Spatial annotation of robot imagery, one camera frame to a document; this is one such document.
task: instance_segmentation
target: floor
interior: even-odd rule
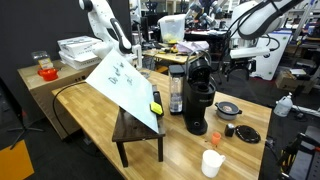
[[[222,77],[222,84],[217,90],[263,106],[274,107],[275,102],[288,92],[276,87],[274,80],[265,81],[257,78],[244,80],[243,74],[234,74],[229,82]],[[313,89],[309,94],[300,94],[293,98],[293,103],[317,110],[320,107],[320,91]],[[8,129],[19,127],[17,118],[0,96],[0,149],[8,147],[18,136]],[[281,149],[292,142],[298,132],[305,132],[307,126],[320,128],[320,118],[305,115],[296,118],[298,113],[291,111],[285,118],[272,114],[268,137],[274,141],[272,148],[265,147],[259,179],[276,179],[280,168],[276,165]],[[27,125],[31,123],[25,117]],[[96,150],[93,144],[87,146],[81,132],[72,136],[72,140],[61,141],[48,120],[32,124],[32,127],[45,132],[28,132],[24,136],[35,173],[27,179],[123,179],[109,161]]]

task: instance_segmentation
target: black coffee maker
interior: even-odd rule
[[[192,134],[202,135],[208,128],[204,119],[205,110],[212,105],[216,88],[210,76],[212,73],[210,55],[200,51],[197,56],[200,57],[187,61],[184,66],[182,113],[187,130]]]

